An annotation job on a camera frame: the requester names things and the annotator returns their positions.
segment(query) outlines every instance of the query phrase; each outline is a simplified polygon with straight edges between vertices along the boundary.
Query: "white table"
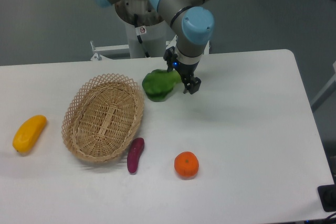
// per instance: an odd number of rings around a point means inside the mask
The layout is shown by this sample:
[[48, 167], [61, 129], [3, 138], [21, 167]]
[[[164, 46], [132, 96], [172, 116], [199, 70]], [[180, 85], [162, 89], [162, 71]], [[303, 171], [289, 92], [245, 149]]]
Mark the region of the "white table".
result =
[[[317, 187], [332, 184], [293, 54], [204, 56], [194, 95], [180, 85], [163, 103], [146, 99], [138, 173], [125, 159], [94, 166], [65, 148], [61, 124], [90, 78], [118, 72], [141, 83], [162, 59], [0, 67], [0, 223], [269, 223], [328, 216]], [[48, 125], [25, 157], [18, 127]], [[179, 179], [173, 161], [192, 151], [200, 169]]]

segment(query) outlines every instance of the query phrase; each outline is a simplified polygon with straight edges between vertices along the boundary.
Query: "wicker basket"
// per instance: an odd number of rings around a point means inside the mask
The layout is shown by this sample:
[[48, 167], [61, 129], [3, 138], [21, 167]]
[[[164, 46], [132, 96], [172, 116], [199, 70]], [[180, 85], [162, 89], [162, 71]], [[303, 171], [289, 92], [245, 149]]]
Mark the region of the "wicker basket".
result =
[[118, 158], [140, 126], [143, 94], [136, 82], [103, 74], [78, 91], [64, 117], [62, 137], [77, 158], [102, 163]]

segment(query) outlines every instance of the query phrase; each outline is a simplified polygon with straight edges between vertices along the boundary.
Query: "yellow mango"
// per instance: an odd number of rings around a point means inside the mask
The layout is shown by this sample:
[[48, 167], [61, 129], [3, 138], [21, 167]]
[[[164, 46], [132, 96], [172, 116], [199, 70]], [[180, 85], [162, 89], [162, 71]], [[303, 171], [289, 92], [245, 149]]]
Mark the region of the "yellow mango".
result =
[[46, 123], [47, 118], [44, 115], [33, 116], [24, 122], [14, 136], [14, 149], [20, 153], [29, 152], [38, 140]]

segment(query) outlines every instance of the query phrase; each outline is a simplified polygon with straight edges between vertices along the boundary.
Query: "toy vegetable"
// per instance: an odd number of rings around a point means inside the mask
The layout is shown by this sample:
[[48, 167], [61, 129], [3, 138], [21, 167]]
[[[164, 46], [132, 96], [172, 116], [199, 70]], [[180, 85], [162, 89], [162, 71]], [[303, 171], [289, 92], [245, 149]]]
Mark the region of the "toy vegetable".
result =
[[191, 178], [197, 174], [199, 163], [194, 153], [182, 152], [175, 158], [174, 167], [180, 176]]
[[182, 82], [181, 77], [177, 71], [167, 72], [166, 70], [156, 69], [145, 76], [142, 87], [150, 100], [160, 102], [180, 82]]
[[38, 140], [46, 123], [47, 119], [43, 115], [33, 116], [24, 122], [14, 136], [14, 149], [20, 153], [29, 152]]

